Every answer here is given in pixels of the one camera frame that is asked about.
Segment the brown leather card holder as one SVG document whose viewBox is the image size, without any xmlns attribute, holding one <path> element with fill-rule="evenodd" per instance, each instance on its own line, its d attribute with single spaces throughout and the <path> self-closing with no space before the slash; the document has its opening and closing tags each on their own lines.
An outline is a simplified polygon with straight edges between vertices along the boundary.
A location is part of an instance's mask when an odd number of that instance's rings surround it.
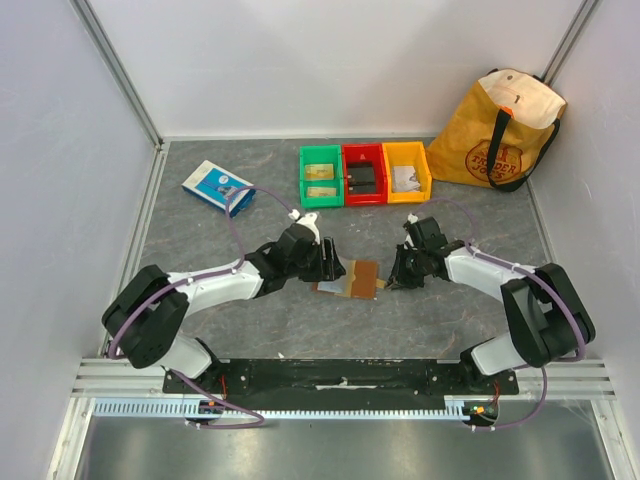
<svg viewBox="0 0 640 480">
<path fill-rule="evenodd" d="M 368 260 L 346 260 L 346 274 L 337 280 L 316 282 L 312 291 L 342 298 L 374 300 L 385 281 L 378 276 L 378 263 Z"/>
</svg>

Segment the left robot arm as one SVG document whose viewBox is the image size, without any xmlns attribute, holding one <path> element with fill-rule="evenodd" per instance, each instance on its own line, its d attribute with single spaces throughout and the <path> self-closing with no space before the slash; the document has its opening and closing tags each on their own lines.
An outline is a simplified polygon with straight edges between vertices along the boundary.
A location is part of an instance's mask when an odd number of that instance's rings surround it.
<svg viewBox="0 0 640 480">
<path fill-rule="evenodd" d="M 346 274 L 332 238 L 301 223 L 289 226 L 235 263 L 196 272 L 142 268 L 106 309 L 101 323 L 118 352 L 136 369 L 161 366 L 185 376 L 201 393 L 220 380 L 218 359 L 196 338 L 180 332 L 184 320 L 202 310 L 252 300 L 281 290 L 290 279 L 316 283 Z"/>
</svg>

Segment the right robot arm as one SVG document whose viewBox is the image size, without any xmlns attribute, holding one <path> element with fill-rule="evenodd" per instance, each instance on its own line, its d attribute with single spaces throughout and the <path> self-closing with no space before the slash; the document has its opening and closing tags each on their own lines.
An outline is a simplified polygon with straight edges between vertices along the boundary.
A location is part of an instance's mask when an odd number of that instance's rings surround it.
<svg viewBox="0 0 640 480">
<path fill-rule="evenodd" d="M 422 288 L 432 276 L 471 287 L 504 308 L 508 332 L 460 355 L 457 377 L 465 391 L 481 393 L 507 370 L 584 358 L 596 329 L 563 267 L 511 263 L 462 240 L 448 241 L 432 217 L 411 214 L 403 228 L 388 289 Z"/>
</svg>

